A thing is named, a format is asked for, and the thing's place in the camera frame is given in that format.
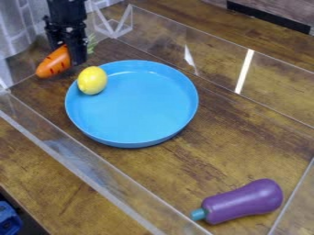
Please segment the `blue plate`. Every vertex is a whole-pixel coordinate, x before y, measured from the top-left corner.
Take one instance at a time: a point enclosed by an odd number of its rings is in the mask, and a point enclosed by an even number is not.
[[[109,83],[86,95],[75,81],[67,91],[67,115],[95,141],[119,148],[147,147],[169,140],[193,119],[198,91],[173,67],[147,61],[99,66]]]

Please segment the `orange carrot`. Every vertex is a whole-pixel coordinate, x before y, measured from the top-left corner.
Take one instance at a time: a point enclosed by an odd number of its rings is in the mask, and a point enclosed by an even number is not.
[[[58,48],[50,56],[46,57],[37,69],[37,76],[39,78],[50,78],[71,67],[71,59],[65,44]]]

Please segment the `wooden table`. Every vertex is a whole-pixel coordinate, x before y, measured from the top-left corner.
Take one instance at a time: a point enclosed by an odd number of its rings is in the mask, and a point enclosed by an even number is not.
[[[313,38],[301,33],[202,1],[131,2],[314,70]],[[41,43],[34,48],[47,50]],[[39,62],[42,54],[38,51],[33,54]],[[87,64],[65,75],[67,79],[39,81],[34,76],[19,83],[11,93],[186,215],[209,195],[264,177],[278,181],[288,202],[313,157],[313,129],[190,73],[200,90],[201,108],[178,137],[135,151],[111,148],[85,137],[65,112],[69,86],[86,66],[126,59],[158,61],[122,42],[106,39]],[[0,119],[0,125],[0,184],[51,234],[150,233],[6,120]],[[201,225],[216,234],[266,234],[278,213],[237,219],[218,226],[205,222]]]

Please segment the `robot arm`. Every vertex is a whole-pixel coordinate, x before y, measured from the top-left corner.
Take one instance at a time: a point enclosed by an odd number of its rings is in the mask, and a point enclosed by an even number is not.
[[[87,60],[87,43],[83,21],[87,19],[86,0],[47,0],[51,16],[45,17],[46,34],[53,50],[67,44],[71,65]]]

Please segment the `yellow lemon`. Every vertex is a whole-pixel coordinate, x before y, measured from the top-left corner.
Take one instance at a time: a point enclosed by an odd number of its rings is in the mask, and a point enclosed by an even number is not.
[[[97,66],[87,67],[79,74],[79,89],[89,95],[98,94],[107,85],[107,74]]]

